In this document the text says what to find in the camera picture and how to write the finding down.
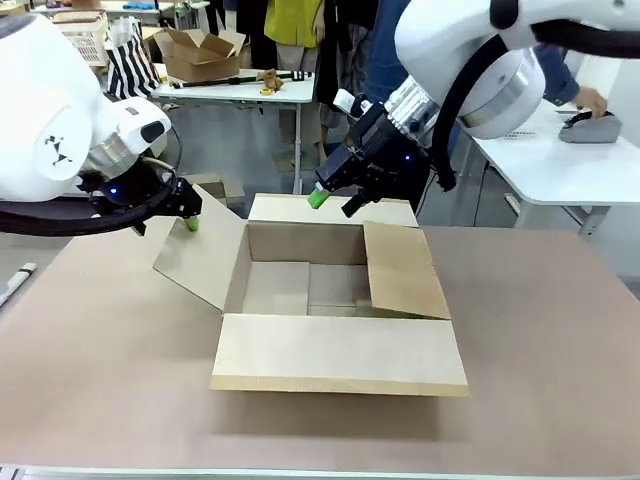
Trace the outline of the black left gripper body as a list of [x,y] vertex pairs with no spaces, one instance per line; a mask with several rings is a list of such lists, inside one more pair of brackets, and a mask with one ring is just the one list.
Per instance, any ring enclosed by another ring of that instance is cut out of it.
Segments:
[[85,171],[79,189],[90,195],[90,203],[102,216],[149,211],[152,216],[197,218],[202,198],[171,166],[154,159],[139,159],[127,172],[107,179]]

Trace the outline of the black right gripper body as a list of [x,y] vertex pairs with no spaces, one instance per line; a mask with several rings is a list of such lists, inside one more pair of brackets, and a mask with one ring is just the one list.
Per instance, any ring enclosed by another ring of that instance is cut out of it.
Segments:
[[421,199],[430,175],[426,151],[392,124],[382,104],[356,120],[349,135],[316,169],[318,191],[355,187],[369,201]]

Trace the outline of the person's left hand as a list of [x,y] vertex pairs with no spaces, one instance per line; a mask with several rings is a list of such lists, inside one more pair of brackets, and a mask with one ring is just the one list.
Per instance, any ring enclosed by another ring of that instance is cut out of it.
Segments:
[[593,118],[604,116],[608,107],[607,99],[591,87],[581,87],[573,103],[579,110],[590,110]]

